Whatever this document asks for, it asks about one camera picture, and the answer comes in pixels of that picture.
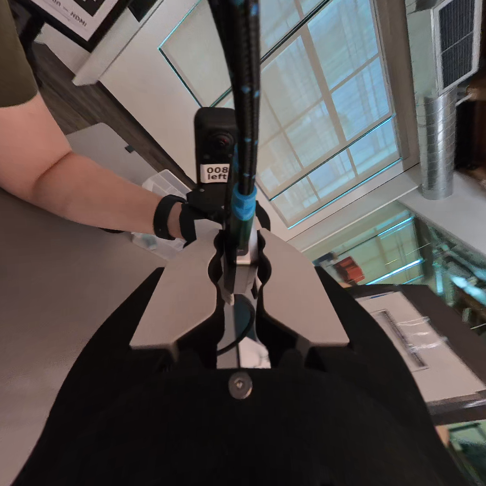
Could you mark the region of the person's left forearm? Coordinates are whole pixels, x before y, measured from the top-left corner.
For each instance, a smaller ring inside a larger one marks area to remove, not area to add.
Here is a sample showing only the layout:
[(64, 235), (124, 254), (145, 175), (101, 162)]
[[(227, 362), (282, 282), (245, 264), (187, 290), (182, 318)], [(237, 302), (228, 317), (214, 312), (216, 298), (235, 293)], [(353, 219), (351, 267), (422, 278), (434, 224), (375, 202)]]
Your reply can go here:
[(40, 175), (30, 202), (83, 225), (154, 234), (160, 197), (70, 152)]

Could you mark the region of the black display board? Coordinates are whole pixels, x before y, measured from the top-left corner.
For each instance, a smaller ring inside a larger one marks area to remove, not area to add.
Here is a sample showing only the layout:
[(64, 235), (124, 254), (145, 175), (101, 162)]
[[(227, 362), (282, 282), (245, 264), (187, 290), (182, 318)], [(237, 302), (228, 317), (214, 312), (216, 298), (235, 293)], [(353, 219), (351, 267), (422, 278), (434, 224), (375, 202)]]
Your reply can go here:
[[(385, 292), (401, 292), (421, 315), (429, 319), (434, 330), (446, 338), (452, 351), (485, 383), (485, 339), (470, 330), (459, 313), (448, 307), (429, 287), (373, 284), (349, 287), (347, 291), (355, 299)], [(435, 425), (485, 420), (485, 392), (440, 400), (429, 404), (428, 408)]]

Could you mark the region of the clear plastic organizer box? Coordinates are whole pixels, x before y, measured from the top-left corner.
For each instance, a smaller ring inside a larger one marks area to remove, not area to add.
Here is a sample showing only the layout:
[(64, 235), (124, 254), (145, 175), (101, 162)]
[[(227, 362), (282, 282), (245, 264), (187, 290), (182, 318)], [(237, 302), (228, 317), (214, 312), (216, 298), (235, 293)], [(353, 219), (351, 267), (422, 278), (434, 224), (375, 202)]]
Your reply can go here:
[[(168, 169), (156, 173), (147, 179), (142, 187), (157, 194), (160, 197), (174, 195), (186, 199), (190, 188), (180, 181)], [(184, 241), (181, 239), (165, 240), (154, 235), (144, 233), (131, 233), (131, 241), (135, 245), (148, 250), (152, 254), (158, 255), (164, 260), (171, 260), (184, 247)]]

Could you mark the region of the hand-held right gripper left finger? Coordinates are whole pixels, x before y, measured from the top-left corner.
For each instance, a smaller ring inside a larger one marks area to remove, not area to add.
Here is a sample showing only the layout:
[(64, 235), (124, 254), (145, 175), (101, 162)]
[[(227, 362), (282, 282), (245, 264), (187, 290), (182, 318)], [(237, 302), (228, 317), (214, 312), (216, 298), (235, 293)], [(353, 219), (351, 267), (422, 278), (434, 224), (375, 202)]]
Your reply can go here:
[(220, 228), (210, 228), (165, 266), (137, 325), (131, 349), (181, 350), (179, 343), (218, 308)]

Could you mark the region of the white vent grille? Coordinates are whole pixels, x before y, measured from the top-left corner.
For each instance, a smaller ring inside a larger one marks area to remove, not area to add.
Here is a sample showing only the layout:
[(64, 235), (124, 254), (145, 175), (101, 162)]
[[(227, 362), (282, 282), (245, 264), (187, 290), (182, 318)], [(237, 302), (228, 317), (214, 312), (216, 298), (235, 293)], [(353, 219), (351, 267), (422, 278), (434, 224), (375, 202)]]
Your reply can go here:
[(438, 1), (431, 11), (437, 88), (444, 94), (479, 69), (483, 1)]

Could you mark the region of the olive shirt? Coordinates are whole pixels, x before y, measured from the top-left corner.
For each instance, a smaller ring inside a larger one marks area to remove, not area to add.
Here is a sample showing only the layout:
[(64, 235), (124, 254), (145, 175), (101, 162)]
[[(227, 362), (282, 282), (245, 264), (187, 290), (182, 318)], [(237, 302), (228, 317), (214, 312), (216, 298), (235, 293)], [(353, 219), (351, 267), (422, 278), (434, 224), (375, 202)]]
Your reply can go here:
[(1, 1), (1, 108), (19, 106), (38, 93), (8, 1)]

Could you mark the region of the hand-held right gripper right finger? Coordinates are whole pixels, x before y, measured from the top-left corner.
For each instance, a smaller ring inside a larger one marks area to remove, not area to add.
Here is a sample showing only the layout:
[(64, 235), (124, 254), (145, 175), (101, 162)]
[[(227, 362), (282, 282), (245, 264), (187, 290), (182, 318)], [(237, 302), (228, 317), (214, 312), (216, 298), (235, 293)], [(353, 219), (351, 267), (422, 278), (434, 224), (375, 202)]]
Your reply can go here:
[(297, 348), (346, 347), (349, 337), (313, 264), (268, 229), (258, 235), (264, 318), (295, 339)]

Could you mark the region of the person's left hand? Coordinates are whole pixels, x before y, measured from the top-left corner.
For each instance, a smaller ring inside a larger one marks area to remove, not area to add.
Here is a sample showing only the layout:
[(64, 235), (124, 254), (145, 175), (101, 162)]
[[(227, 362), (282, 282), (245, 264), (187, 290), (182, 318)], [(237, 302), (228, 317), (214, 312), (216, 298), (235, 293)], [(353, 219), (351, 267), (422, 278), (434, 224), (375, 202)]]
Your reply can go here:
[(167, 217), (167, 229), (169, 235), (174, 239), (186, 240), (181, 232), (180, 216), (185, 203), (176, 202), (169, 211)]

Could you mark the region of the black wrist watch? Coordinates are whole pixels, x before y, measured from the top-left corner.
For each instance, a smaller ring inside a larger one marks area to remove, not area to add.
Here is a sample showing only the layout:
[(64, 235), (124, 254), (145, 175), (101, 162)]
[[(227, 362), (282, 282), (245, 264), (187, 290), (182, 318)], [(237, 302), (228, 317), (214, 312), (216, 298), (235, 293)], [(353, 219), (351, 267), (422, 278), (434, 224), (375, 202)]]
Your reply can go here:
[(169, 235), (167, 229), (167, 217), (170, 209), (176, 202), (186, 203), (186, 200), (179, 196), (169, 194), (161, 198), (158, 203), (153, 219), (154, 234), (156, 237), (164, 240), (175, 240)]

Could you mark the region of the large grid window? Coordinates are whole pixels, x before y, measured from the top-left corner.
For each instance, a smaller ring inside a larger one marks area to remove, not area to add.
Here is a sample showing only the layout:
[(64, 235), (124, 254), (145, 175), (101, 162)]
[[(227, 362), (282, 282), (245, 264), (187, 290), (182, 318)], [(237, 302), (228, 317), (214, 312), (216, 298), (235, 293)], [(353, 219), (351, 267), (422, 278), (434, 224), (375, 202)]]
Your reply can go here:
[(373, 1), (259, 1), (257, 181), (288, 228), (400, 160)]

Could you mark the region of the grey spiral duct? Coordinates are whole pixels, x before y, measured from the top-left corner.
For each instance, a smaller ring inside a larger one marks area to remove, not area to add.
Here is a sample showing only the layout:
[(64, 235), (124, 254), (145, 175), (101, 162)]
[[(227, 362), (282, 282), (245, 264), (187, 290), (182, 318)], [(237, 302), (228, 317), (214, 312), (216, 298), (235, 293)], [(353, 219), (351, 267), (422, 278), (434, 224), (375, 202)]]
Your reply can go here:
[(456, 102), (457, 89), (452, 88), (436, 98), (422, 97), (416, 105), (420, 191), (428, 200), (443, 200), (453, 193)]

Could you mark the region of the printed instruction sheet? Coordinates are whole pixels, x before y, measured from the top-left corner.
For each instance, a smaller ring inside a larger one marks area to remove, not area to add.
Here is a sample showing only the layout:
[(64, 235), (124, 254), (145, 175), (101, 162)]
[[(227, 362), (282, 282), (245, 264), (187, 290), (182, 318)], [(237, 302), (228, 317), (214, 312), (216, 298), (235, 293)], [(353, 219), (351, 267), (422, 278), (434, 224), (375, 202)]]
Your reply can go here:
[(485, 384), (399, 292), (357, 298), (398, 350), (426, 403), (468, 397)]

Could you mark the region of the black framed wall poster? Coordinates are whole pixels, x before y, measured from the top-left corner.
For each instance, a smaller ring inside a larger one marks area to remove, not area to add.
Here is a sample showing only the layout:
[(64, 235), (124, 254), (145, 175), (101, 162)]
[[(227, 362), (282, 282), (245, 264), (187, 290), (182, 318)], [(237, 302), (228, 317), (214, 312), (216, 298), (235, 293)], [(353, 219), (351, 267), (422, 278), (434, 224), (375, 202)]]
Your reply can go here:
[(19, 1), (36, 11), (45, 23), (82, 47), (95, 47), (125, 12), (141, 21), (156, 1)]

